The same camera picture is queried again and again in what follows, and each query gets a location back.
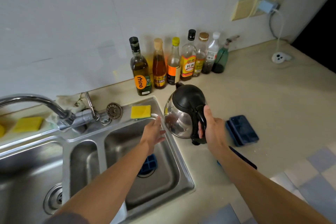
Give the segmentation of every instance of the chrome faucet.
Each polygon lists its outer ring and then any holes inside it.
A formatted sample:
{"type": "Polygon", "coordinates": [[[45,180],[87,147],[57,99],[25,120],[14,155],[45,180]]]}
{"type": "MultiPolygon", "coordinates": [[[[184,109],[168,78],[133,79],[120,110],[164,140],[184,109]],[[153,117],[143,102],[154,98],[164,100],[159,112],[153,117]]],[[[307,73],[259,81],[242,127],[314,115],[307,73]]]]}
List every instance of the chrome faucet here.
{"type": "Polygon", "coordinates": [[[96,115],[91,104],[89,93],[86,92],[85,95],[90,103],[90,109],[77,114],[73,114],[70,110],[64,110],[51,99],[37,94],[13,94],[2,97],[0,98],[0,108],[20,102],[36,102],[44,104],[58,115],[57,126],[59,130],[64,131],[68,128],[72,128],[75,132],[81,134],[84,133],[87,128],[86,124],[99,119],[99,116],[96,115]]]}

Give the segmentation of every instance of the double sink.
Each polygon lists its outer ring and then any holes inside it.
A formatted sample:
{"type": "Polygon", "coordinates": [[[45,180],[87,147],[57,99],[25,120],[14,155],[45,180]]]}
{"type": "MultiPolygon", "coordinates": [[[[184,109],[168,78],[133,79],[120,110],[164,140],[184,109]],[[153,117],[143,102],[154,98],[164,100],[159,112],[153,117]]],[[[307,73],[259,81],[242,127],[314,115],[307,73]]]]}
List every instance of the double sink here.
{"type": "MultiPolygon", "coordinates": [[[[24,143],[1,146],[0,224],[35,224],[49,218],[137,145],[145,125],[156,116],[162,113],[156,99],[149,98],[124,106],[123,116],[109,125],[89,124],[80,136],[72,130],[51,130],[24,143]],[[130,119],[133,105],[151,105],[152,117],[130,119]]],[[[172,135],[165,137],[155,146],[157,168],[136,177],[113,223],[125,218],[129,222],[194,188],[172,135]]]]}

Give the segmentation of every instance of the bottle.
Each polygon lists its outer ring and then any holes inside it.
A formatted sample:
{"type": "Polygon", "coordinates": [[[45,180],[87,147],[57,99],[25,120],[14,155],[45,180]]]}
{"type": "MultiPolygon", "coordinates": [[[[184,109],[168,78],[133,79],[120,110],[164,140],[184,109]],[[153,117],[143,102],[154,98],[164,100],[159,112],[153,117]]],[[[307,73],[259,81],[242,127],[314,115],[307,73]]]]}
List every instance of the bottle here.
{"type": "Polygon", "coordinates": [[[180,39],[178,37],[173,37],[171,47],[171,54],[168,57],[168,72],[167,72],[167,82],[170,85],[175,85],[180,80],[181,72],[181,57],[179,54],[180,39]]]}
{"type": "Polygon", "coordinates": [[[196,60],[196,47],[194,45],[196,30],[190,29],[188,33],[188,43],[183,45],[181,50],[181,75],[182,81],[188,81],[193,76],[195,60],[196,60]]]}
{"type": "Polygon", "coordinates": [[[129,39],[133,57],[131,58],[131,69],[134,75],[134,82],[140,96],[148,95],[152,92],[151,77],[149,75],[148,63],[141,55],[139,40],[132,36],[129,39]]]}
{"type": "Polygon", "coordinates": [[[166,86],[167,67],[165,56],[163,55],[162,42],[161,38],[154,39],[153,78],[154,87],[157,89],[163,89],[166,86]]]}
{"type": "Polygon", "coordinates": [[[226,39],[224,47],[220,48],[218,51],[215,63],[212,66],[212,72],[214,73],[223,73],[225,69],[225,65],[228,61],[229,57],[229,45],[232,41],[236,40],[239,35],[232,36],[226,39]]]}
{"type": "Polygon", "coordinates": [[[196,46],[197,53],[196,53],[196,61],[195,61],[195,68],[192,74],[193,77],[197,77],[200,75],[204,60],[205,60],[205,50],[207,48],[207,41],[209,39],[209,34],[206,32],[201,32],[198,37],[198,44],[196,46]]]}
{"type": "Polygon", "coordinates": [[[213,63],[215,62],[217,52],[219,50],[218,38],[221,34],[219,32],[214,32],[212,35],[213,40],[207,45],[206,50],[206,60],[203,65],[202,73],[208,74],[211,72],[213,63]]]}

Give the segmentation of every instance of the gray cable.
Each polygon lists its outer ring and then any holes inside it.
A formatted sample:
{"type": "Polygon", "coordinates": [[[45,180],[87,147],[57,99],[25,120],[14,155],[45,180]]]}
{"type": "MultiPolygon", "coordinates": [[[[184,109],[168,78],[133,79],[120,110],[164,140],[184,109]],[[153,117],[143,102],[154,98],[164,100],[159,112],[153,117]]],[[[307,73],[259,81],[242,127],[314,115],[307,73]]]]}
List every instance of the gray cable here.
{"type": "MultiPolygon", "coordinates": [[[[270,15],[269,15],[269,21],[268,21],[268,26],[269,26],[269,30],[270,30],[271,33],[272,33],[272,36],[273,36],[275,39],[277,39],[278,37],[275,35],[275,33],[274,33],[273,29],[272,29],[272,24],[271,24],[271,23],[272,23],[272,17],[273,17],[274,14],[275,14],[275,13],[270,13],[270,15]]],[[[288,41],[287,39],[280,38],[280,40],[289,43],[289,41],[288,41]]]]}

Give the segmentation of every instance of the bottle label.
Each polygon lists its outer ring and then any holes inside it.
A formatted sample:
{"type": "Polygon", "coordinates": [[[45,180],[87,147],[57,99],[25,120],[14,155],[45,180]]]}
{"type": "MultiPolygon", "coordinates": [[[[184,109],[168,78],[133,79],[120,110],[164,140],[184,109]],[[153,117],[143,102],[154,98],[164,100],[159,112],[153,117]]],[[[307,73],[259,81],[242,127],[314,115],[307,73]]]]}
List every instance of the bottle label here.
{"type": "Polygon", "coordinates": [[[194,73],[200,73],[204,64],[204,59],[196,59],[194,73]]]}
{"type": "Polygon", "coordinates": [[[154,85],[157,87],[162,87],[166,84],[166,75],[163,76],[153,76],[154,77],[154,85]]]}
{"type": "Polygon", "coordinates": [[[188,76],[193,75],[195,60],[196,60],[195,55],[190,56],[187,59],[182,56],[181,58],[182,77],[188,77],[188,76]]]}
{"type": "Polygon", "coordinates": [[[177,83],[180,80],[181,67],[168,66],[167,81],[169,84],[177,83]]]}
{"type": "Polygon", "coordinates": [[[217,52],[208,51],[207,52],[207,60],[215,60],[217,56],[217,52]]]}
{"type": "Polygon", "coordinates": [[[152,89],[150,76],[136,75],[134,77],[134,82],[137,89],[144,90],[142,94],[146,94],[146,91],[150,91],[152,89]]]}

